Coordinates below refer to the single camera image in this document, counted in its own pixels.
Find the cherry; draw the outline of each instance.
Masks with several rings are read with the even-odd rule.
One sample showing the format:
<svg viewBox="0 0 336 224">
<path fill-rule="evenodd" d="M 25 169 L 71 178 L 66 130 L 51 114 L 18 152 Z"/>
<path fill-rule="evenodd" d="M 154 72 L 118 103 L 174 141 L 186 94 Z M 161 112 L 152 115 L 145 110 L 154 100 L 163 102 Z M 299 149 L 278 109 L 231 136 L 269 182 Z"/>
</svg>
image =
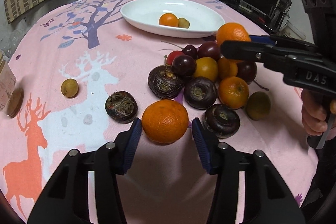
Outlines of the cherry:
<svg viewBox="0 0 336 224">
<path fill-rule="evenodd" d="M 180 76 L 191 76 L 196 70 L 196 61 L 189 55 L 178 56 L 173 61 L 172 70 Z"/>
<path fill-rule="evenodd" d="M 221 57 L 221 51 L 216 42 L 205 42 L 198 49 L 198 58 L 211 57 L 218 61 Z"/>
<path fill-rule="evenodd" d="M 167 56 L 167 59 L 166 59 L 166 64 L 171 66 L 174 59 L 177 57 L 177 56 L 180 56 L 180 55 L 183 55 L 184 53 L 181 52 L 181 51 L 173 51 L 171 52 L 168 56 Z"/>
<path fill-rule="evenodd" d="M 251 84 L 257 76 L 257 65 L 252 61 L 244 61 L 237 64 L 237 77 L 243 79 L 246 83 Z"/>
<path fill-rule="evenodd" d="M 193 59 L 197 59 L 197 49 L 193 45 L 187 45 L 184 47 L 182 52 L 186 55 L 191 56 Z"/>
</svg>

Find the orange deer print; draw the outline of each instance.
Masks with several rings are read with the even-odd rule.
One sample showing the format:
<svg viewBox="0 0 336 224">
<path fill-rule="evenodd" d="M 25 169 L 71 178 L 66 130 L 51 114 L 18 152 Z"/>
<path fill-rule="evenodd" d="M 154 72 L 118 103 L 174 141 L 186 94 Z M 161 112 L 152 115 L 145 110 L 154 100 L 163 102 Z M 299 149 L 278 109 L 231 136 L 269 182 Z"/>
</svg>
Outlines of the orange deer print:
<svg viewBox="0 0 336 224">
<path fill-rule="evenodd" d="M 7 182 L 6 199 L 10 203 L 15 196 L 17 207 L 26 220 L 27 218 L 21 208 L 20 195 L 25 198 L 32 198 L 36 202 L 42 192 L 42 167 L 37 147 L 41 146 L 45 149 L 48 143 L 37 122 L 43 120 L 51 111 L 44 112 L 45 104 L 43 105 L 42 113 L 41 108 L 40 98 L 37 98 L 36 108 L 32 109 L 32 94 L 30 94 L 26 104 L 24 127 L 20 121 L 22 109 L 17 115 L 17 123 L 20 130 L 26 132 L 28 159 L 21 162 L 11 162 L 2 171 Z"/>
</svg>

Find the cherry stem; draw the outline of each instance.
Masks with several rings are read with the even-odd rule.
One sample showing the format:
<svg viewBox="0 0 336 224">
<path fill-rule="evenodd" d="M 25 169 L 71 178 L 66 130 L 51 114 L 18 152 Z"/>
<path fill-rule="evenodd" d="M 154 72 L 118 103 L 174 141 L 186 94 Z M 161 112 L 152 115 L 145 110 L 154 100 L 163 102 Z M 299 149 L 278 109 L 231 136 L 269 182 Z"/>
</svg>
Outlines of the cherry stem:
<svg viewBox="0 0 336 224">
<path fill-rule="evenodd" d="M 269 89 L 268 89 L 268 88 L 265 88 L 265 87 L 263 87 L 262 85 L 258 84 L 258 83 L 257 83 L 255 80 L 253 80 L 253 82 L 254 82 L 254 83 L 256 83 L 256 84 L 257 84 L 257 86 L 258 86 L 258 87 L 260 87 L 262 90 L 269 91 Z"/>
<path fill-rule="evenodd" d="M 182 47 L 180 47 L 180 46 L 178 46 L 178 45 L 175 45 L 175 44 L 173 44 L 173 43 L 170 43 L 170 42 L 167 42 L 167 41 L 162 41 L 162 40 L 161 40 L 161 42 L 164 42 L 164 43 L 167 43 L 167 44 L 171 44 L 171 45 L 176 46 L 176 47 L 178 47 L 178 48 L 180 48 L 180 49 L 183 50 Z"/>
</svg>

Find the deer print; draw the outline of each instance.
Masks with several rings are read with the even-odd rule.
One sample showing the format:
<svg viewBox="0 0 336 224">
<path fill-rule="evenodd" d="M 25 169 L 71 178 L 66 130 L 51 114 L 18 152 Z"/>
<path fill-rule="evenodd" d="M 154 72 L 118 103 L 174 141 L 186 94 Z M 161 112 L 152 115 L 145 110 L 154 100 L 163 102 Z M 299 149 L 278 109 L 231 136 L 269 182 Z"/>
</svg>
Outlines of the deer print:
<svg viewBox="0 0 336 224">
<path fill-rule="evenodd" d="M 96 58 L 91 59 L 86 51 L 76 63 L 76 67 L 80 70 L 79 75 L 67 74 L 65 72 L 67 64 L 59 70 L 65 78 L 87 83 L 87 97 L 84 102 L 53 112 L 39 122 L 49 144 L 47 149 L 39 149 L 39 155 L 43 158 L 43 178 L 46 181 L 53 171 L 50 170 L 50 166 L 55 152 L 71 150 L 78 146 L 84 146 L 86 151 L 92 151 L 106 142 L 104 132 L 109 126 L 109 117 L 105 111 L 105 102 L 109 95 L 105 85 L 115 85 L 119 80 L 101 67 L 112 64 L 115 58 L 110 59 L 109 53 L 102 55 L 97 51 Z M 86 65 L 91 65 L 89 71 L 85 71 Z"/>
<path fill-rule="evenodd" d="M 21 124 L 21 112 L 17 115 L 17 123 L 22 132 L 26 132 L 28 159 L 21 162 L 11 162 L 6 165 L 2 173 L 7 183 L 6 198 L 11 202 L 13 197 L 16 198 L 16 204 L 23 217 L 27 220 L 21 208 L 20 195 L 25 198 L 32 198 L 36 202 L 42 191 L 42 167 L 41 159 L 38 154 L 38 146 L 45 149 L 48 145 L 44 138 L 42 129 L 37 125 L 38 121 L 42 121 L 50 111 L 45 112 L 45 104 L 40 104 L 40 98 L 37 98 L 37 105 L 32 109 L 32 94 L 26 104 L 25 110 L 25 126 Z"/>
</svg>

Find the screw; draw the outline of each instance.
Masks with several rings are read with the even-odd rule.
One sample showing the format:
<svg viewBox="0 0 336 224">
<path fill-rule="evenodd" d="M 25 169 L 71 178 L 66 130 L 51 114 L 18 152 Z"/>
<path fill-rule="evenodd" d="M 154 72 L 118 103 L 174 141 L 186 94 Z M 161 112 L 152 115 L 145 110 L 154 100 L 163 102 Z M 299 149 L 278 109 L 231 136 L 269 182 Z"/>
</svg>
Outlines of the screw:
<svg viewBox="0 0 336 224">
<path fill-rule="evenodd" d="M 223 149 L 223 150 L 228 149 L 228 147 L 229 147 L 229 145 L 227 143 L 224 143 L 224 142 L 220 142 L 218 144 L 218 148 Z"/>
<path fill-rule="evenodd" d="M 265 153 L 263 151 L 261 151 L 261 150 L 256 150 L 254 153 L 259 158 L 261 158 L 261 157 L 263 157 L 265 155 Z"/>
<path fill-rule="evenodd" d="M 69 152 L 69 156 L 71 156 L 71 157 L 74 157 L 74 156 L 76 156 L 78 154 L 78 150 L 77 149 L 72 149 L 72 150 L 70 150 L 70 152 Z"/>
<path fill-rule="evenodd" d="M 292 59 L 292 60 L 295 60 L 295 59 L 296 59 L 296 56 L 291 55 L 291 54 L 287 55 L 287 57 L 290 58 L 290 59 Z"/>
<path fill-rule="evenodd" d="M 107 149 L 113 149 L 115 148 L 116 144 L 114 142 L 109 142 L 105 145 Z"/>
</svg>

